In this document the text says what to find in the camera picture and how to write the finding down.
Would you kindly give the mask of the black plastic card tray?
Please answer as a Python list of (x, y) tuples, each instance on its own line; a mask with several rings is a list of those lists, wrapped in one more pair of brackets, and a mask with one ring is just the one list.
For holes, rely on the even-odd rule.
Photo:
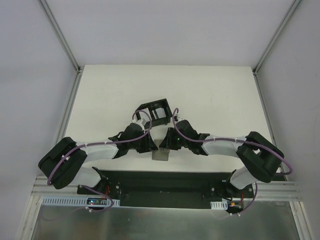
[(148, 116), (144, 112), (146, 112), (150, 116), (152, 127), (167, 125), (170, 123), (172, 118), (172, 111), (166, 98), (143, 103), (136, 109), (136, 111), (137, 113), (135, 117), (138, 120), (146, 120), (146, 128), (150, 127), (150, 121)]

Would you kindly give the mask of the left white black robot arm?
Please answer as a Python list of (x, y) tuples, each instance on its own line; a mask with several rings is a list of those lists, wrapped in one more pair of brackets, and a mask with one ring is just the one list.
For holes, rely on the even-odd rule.
[(131, 123), (124, 131), (104, 142), (78, 145), (71, 137), (60, 140), (38, 163), (47, 177), (47, 184), (60, 190), (69, 185), (88, 187), (94, 194), (105, 194), (108, 179), (97, 167), (84, 167), (84, 163), (114, 160), (130, 150), (144, 154), (158, 150), (151, 134), (140, 124)]

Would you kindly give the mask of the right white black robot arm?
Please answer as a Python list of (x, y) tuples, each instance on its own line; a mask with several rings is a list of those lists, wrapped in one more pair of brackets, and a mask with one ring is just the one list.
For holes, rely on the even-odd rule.
[(160, 147), (175, 151), (184, 147), (196, 155), (239, 158), (244, 166), (233, 171), (225, 184), (226, 194), (233, 198), (257, 181), (271, 182), (284, 159), (284, 154), (256, 131), (241, 137), (218, 137), (198, 133), (187, 120), (176, 121)]

